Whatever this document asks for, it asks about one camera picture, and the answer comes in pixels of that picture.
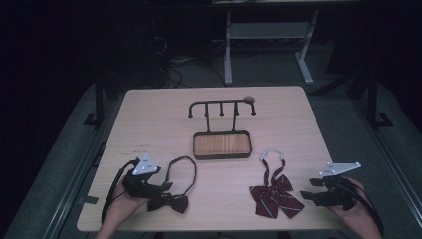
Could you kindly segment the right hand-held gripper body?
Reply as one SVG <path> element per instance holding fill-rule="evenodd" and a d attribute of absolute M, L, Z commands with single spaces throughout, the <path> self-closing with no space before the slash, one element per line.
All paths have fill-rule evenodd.
<path fill-rule="evenodd" d="M 350 210 L 356 204 L 357 195 L 354 184 L 342 175 L 346 172 L 358 169 L 358 163 L 334 163 L 328 162 L 324 169 L 319 172 L 322 185 L 327 188 L 330 203 L 326 206 L 341 206 L 344 211 Z"/>

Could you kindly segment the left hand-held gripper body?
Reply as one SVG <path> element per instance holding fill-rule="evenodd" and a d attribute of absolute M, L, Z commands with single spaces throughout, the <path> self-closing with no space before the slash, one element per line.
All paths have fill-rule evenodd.
<path fill-rule="evenodd" d="M 161 167 L 157 166 L 146 153 L 142 158 L 138 157 L 135 160 L 134 168 L 127 173 L 122 185 L 131 197 L 151 199 L 153 195 L 164 192 L 160 189 L 161 186 L 148 182 L 160 170 Z"/>

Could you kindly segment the white metal stand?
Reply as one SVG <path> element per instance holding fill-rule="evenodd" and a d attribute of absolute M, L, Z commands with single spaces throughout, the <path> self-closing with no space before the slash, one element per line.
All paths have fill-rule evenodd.
<path fill-rule="evenodd" d="M 306 22 L 275 22 L 275 23 L 236 23 L 231 20 L 232 14 L 226 18 L 225 54 L 224 54 L 224 84 L 233 85 L 231 41 L 232 40 L 274 40 L 302 39 L 302 47 L 295 52 L 297 65 L 304 83 L 312 85 L 314 80 L 308 69 L 305 57 L 308 51 L 319 10 L 314 10 Z"/>

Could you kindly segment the person's left hand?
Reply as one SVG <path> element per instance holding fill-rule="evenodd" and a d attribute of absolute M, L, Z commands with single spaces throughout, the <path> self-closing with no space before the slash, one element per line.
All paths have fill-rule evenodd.
<path fill-rule="evenodd" d="M 103 227 L 116 231 L 131 215 L 148 202 L 147 198 L 133 198 L 118 185 L 113 193 L 111 204 L 106 212 Z"/>

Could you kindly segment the person's right hand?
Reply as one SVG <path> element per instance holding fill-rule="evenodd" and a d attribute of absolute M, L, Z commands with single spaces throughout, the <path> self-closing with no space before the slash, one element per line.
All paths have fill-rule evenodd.
<path fill-rule="evenodd" d="M 353 208 L 345 211 L 341 207 L 331 206 L 328 208 L 341 222 L 343 222 L 352 232 L 363 228 L 377 229 L 375 222 L 366 208 L 357 202 Z"/>

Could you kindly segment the black hook rack wooden tray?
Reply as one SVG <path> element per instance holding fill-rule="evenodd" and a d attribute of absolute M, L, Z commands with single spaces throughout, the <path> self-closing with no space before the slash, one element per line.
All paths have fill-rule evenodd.
<path fill-rule="evenodd" d="M 232 126 L 230 130 L 212 131 L 210 124 L 210 106 L 217 105 L 219 116 L 225 115 L 225 105 L 232 106 Z M 246 104 L 251 108 L 251 115 L 256 114 L 255 103 L 245 103 L 243 99 L 196 101 L 188 108 L 188 117 L 193 118 L 193 108 L 202 106 L 206 119 L 206 130 L 193 134 L 193 154 L 198 160 L 248 158 L 252 153 L 252 141 L 247 130 L 236 130 L 239 104 Z"/>

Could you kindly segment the striped maroon bow tie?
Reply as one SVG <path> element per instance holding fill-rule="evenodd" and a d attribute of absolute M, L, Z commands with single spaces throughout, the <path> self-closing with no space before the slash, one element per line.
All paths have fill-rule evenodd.
<path fill-rule="evenodd" d="M 278 155 L 281 166 L 270 174 L 270 167 L 266 158 L 271 152 Z M 259 157 L 265 167 L 263 185 L 250 186 L 249 192 L 256 203 L 255 214 L 276 219 L 282 211 L 289 219 L 295 217 L 304 209 L 304 205 L 291 195 L 293 187 L 283 175 L 286 165 L 285 157 L 278 148 L 269 147 Z"/>

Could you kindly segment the plain dark maroon bow tie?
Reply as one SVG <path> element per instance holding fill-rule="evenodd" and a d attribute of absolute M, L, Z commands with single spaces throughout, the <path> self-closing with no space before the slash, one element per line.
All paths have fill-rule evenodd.
<path fill-rule="evenodd" d="M 196 182 L 196 178 L 197 178 L 197 164 L 195 163 L 195 161 L 190 157 L 190 156 L 180 156 L 177 157 L 173 160 L 171 160 L 168 164 L 168 168 L 166 171 L 166 175 L 165 175 L 165 180 L 163 181 L 163 183 L 165 182 L 171 182 L 170 181 L 170 171 L 171 171 L 171 167 L 181 161 L 181 160 L 189 160 L 194 167 L 194 174 L 193 174 L 193 179 L 192 179 L 192 183 L 189 185 L 189 187 L 181 194 L 171 194 L 168 191 L 164 191 L 164 192 L 169 192 L 170 193 L 170 197 L 167 197 L 165 199 L 159 199 L 159 200 L 150 200 L 147 203 L 147 211 L 148 212 L 152 212 L 152 211 L 156 211 L 164 206 L 169 206 L 172 210 L 180 213 L 180 214 L 184 214 L 185 211 L 187 210 L 188 206 L 189 206 L 189 198 L 187 193 L 191 190 L 191 188 L 195 185 Z"/>

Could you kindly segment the black metal stand leg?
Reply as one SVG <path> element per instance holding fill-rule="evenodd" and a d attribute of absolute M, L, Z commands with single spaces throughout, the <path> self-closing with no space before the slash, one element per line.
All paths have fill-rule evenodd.
<path fill-rule="evenodd" d="M 104 86 L 101 76 L 97 76 L 95 83 L 95 111 L 89 113 L 84 121 L 84 125 L 93 126 L 95 129 L 99 129 L 105 118 L 104 109 Z"/>
<path fill-rule="evenodd" d="M 392 127 L 393 123 L 387 113 L 377 111 L 378 84 L 376 73 L 371 70 L 368 76 L 367 89 L 367 120 L 371 127 L 378 130 L 380 127 Z"/>

